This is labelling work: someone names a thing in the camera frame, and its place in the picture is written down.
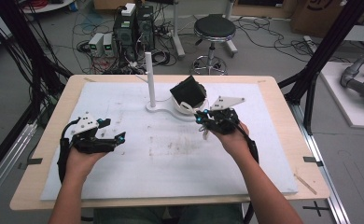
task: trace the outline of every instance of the white mat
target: white mat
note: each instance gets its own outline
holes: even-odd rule
[[[364,128],[364,99],[356,91],[340,85],[342,73],[350,65],[350,63],[327,63],[322,69],[322,77],[349,125],[354,128]],[[355,79],[363,82],[364,64]]]
[[[157,100],[171,96],[175,84],[155,84]],[[210,104],[219,95],[246,98],[235,106],[259,148],[260,165],[281,192],[298,191],[284,151],[256,84],[204,84]],[[126,142],[102,158],[88,176],[83,199],[159,198],[247,194],[231,156],[212,135],[204,141],[195,122],[166,112],[148,113],[145,83],[87,83],[70,120],[89,111],[112,119],[97,133],[112,138],[126,133]],[[60,189],[57,150],[42,200],[54,200]]]

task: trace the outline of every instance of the round stool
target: round stool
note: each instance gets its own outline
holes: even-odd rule
[[[208,55],[198,57],[191,65],[190,73],[211,75],[227,75],[227,66],[223,60],[214,56],[215,43],[231,40],[235,35],[234,24],[218,15],[210,15],[197,20],[194,23],[194,34],[201,40],[211,41]]]

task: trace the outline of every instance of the stool base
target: stool base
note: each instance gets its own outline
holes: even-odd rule
[[[198,75],[226,76],[228,74],[226,63],[223,60],[218,57],[208,60],[208,56],[200,56],[194,60],[190,68],[190,74],[192,75],[193,72]]]

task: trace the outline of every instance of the hand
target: hand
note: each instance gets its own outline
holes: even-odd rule
[[[92,154],[81,153],[72,147],[68,162],[66,163],[65,179],[74,178],[77,181],[84,182],[92,167],[94,167],[94,164],[104,155],[106,155],[104,152]]]
[[[246,134],[249,134],[249,130],[244,123],[240,121],[239,125],[246,132]],[[249,147],[243,134],[237,129],[230,134],[221,134],[212,131],[211,133],[213,133],[214,136],[220,140],[222,146],[229,154],[231,154],[232,157],[237,156],[237,154],[241,152],[249,152]]]

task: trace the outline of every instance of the white cylinder post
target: white cylinder post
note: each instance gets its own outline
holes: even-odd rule
[[[152,54],[145,52],[145,63],[147,64],[147,85],[149,86],[150,106],[156,107],[155,82],[153,79]]]

